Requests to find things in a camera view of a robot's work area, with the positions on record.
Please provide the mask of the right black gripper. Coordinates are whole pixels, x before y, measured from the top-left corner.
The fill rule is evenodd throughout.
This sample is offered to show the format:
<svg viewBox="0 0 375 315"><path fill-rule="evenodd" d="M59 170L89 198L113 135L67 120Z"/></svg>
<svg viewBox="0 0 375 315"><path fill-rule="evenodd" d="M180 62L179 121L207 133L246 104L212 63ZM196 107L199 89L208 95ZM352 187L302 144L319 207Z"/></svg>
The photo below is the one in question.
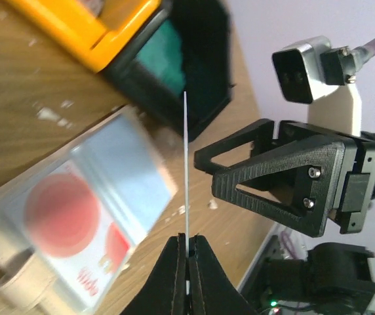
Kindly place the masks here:
<svg viewBox="0 0 375 315"><path fill-rule="evenodd" d="M341 234L359 233L375 199L375 133L282 121L279 140L299 141L218 171L213 196L313 238L329 211Z"/></svg>

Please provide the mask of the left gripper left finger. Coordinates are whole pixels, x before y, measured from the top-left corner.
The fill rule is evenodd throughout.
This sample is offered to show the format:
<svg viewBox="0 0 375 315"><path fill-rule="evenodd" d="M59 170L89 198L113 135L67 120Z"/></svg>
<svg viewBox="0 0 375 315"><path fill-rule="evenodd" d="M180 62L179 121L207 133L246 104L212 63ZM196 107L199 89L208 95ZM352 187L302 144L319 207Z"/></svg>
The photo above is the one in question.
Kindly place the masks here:
<svg viewBox="0 0 375 315"><path fill-rule="evenodd" d="M186 237L171 236L139 293L124 315L186 313Z"/></svg>

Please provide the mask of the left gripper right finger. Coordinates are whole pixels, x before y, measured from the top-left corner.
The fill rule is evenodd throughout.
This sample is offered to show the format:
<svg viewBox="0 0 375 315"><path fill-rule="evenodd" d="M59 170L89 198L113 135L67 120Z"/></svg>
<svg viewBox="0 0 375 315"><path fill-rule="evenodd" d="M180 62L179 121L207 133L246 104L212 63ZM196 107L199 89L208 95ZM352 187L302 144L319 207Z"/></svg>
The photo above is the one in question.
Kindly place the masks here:
<svg viewBox="0 0 375 315"><path fill-rule="evenodd" d="M189 239L190 313L255 314L234 288L209 242L202 235Z"/></svg>

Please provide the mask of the teal card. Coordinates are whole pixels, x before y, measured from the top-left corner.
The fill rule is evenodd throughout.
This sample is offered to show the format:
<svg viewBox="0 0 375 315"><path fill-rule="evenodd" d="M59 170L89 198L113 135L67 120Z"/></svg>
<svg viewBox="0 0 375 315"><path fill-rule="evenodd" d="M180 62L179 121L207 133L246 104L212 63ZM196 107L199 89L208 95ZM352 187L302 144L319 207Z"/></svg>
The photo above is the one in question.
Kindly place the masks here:
<svg viewBox="0 0 375 315"><path fill-rule="evenodd" d="M184 91L184 208L185 208L185 247L186 261L189 259L189 158L188 158L188 100Z"/></svg>

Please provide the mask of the beige leather card holder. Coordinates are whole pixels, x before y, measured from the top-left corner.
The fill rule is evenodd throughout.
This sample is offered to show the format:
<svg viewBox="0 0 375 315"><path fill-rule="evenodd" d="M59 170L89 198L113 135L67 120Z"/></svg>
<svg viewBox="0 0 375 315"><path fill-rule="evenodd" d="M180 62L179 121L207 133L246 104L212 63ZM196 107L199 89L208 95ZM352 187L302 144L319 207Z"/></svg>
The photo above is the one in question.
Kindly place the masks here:
<svg viewBox="0 0 375 315"><path fill-rule="evenodd" d="M124 107L0 187L0 296L92 314L177 191Z"/></svg>

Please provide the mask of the red circle card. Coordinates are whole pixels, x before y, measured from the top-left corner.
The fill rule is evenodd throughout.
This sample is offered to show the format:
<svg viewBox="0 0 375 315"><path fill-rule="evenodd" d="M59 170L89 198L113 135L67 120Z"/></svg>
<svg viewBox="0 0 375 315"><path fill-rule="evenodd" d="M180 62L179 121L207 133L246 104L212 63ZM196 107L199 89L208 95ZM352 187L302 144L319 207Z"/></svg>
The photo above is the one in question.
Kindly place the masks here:
<svg viewBox="0 0 375 315"><path fill-rule="evenodd" d="M99 303L131 248L70 160L32 177L5 213L87 308Z"/></svg>

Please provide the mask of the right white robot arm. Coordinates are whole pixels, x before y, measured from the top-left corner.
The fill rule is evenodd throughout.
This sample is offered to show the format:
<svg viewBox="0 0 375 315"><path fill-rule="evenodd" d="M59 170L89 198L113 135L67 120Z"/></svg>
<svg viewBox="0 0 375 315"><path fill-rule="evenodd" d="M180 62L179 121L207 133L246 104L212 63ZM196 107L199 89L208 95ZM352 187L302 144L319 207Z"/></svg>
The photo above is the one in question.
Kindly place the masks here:
<svg viewBox="0 0 375 315"><path fill-rule="evenodd" d="M259 119L196 151L196 169L212 176L212 195L312 238L327 221L341 234L362 230L375 199L375 133L359 136L308 123ZM249 310L362 314L375 296L363 246L328 242L306 259L254 263L239 293Z"/></svg>

